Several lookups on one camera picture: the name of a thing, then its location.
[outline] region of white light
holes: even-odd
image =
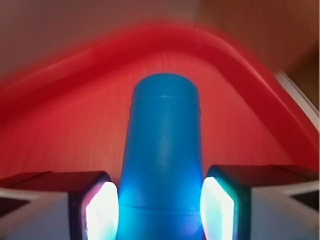
[[[117,187],[105,182],[85,208],[88,240],[116,239],[119,221]]]
[[[204,180],[200,198],[200,213],[206,239],[232,239],[234,206],[233,199],[214,177],[207,177]]]

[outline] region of white panel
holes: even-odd
[[[0,239],[70,239],[68,193],[0,188],[0,197],[31,201],[0,218]]]
[[[319,212],[290,197],[318,190],[319,181],[252,188],[251,239],[318,240]]]

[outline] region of blue plastic tube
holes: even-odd
[[[119,189],[121,240],[201,240],[199,93],[155,74],[135,87]]]

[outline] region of led light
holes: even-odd
[[[85,212],[88,240],[116,239],[119,202],[115,184],[105,182],[86,206]]]
[[[206,239],[231,240],[235,202],[214,177],[202,185],[200,213]]]

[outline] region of plastic part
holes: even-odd
[[[277,80],[212,29],[148,23],[0,80],[0,178],[104,170],[119,182],[131,96],[170,72],[200,93],[203,173],[213,164],[319,171],[319,133]]]
[[[119,190],[118,239],[201,240],[199,94],[155,74],[134,89]]]

